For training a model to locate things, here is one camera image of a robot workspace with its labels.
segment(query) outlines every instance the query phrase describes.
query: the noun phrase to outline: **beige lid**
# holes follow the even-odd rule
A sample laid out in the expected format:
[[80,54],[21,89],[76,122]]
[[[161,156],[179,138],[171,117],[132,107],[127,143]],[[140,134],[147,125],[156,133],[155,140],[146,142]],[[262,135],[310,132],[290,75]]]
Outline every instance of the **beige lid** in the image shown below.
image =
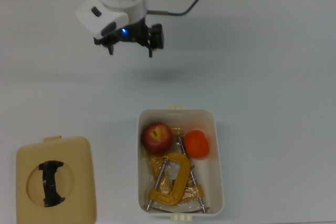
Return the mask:
[[91,148],[84,137],[52,137],[21,147],[16,155],[17,223],[94,224],[94,184]]

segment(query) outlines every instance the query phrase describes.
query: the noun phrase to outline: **orange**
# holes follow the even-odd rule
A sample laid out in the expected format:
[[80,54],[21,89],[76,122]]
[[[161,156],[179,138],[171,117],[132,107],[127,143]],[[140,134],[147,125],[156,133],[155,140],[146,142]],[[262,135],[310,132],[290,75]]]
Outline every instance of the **orange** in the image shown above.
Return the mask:
[[209,145],[203,131],[190,131],[184,136],[184,147],[188,156],[203,158],[209,154]]

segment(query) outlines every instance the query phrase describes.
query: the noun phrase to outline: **plastic storage container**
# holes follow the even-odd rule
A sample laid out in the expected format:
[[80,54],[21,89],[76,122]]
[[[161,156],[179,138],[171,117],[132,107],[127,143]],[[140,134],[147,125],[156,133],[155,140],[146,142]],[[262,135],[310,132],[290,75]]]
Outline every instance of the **plastic storage container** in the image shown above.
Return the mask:
[[[163,122],[169,127],[180,127],[184,134],[192,130],[205,133],[209,144],[209,155],[204,159],[190,158],[195,166],[197,181],[204,191],[205,205],[210,207],[206,214],[167,213],[144,208],[149,202],[148,194],[155,181],[151,179],[151,168],[145,148],[141,144],[142,130],[152,122]],[[216,123],[213,115],[206,110],[145,110],[138,120],[138,197],[139,206],[153,216],[171,216],[172,220],[191,220],[192,216],[214,216],[224,208],[221,164],[218,151]]]

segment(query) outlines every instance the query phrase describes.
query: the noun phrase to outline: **apple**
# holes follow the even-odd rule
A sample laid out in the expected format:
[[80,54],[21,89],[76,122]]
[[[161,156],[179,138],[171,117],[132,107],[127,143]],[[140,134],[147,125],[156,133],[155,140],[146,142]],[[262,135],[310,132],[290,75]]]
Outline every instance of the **apple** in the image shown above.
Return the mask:
[[141,142],[151,154],[163,154],[173,144],[174,136],[168,125],[162,122],[154,122],[141,133]]

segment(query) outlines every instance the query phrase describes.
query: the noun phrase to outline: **table surface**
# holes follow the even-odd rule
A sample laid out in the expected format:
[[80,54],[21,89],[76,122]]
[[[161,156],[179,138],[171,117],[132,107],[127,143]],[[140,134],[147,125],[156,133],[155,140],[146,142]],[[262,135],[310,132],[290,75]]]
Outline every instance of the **table surface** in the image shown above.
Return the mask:
[[168,105],[216,119],[225,207],[211,223],[336,221],[336,0],[201,0],[148,16],[165,34],[152,59],[95,46],[75,17],[84,1],[0,0],[3,223],[16,223],[18,148],[54,135],[91,143],[98,224],[170,222],[140,209],[136,159],[139,114]]

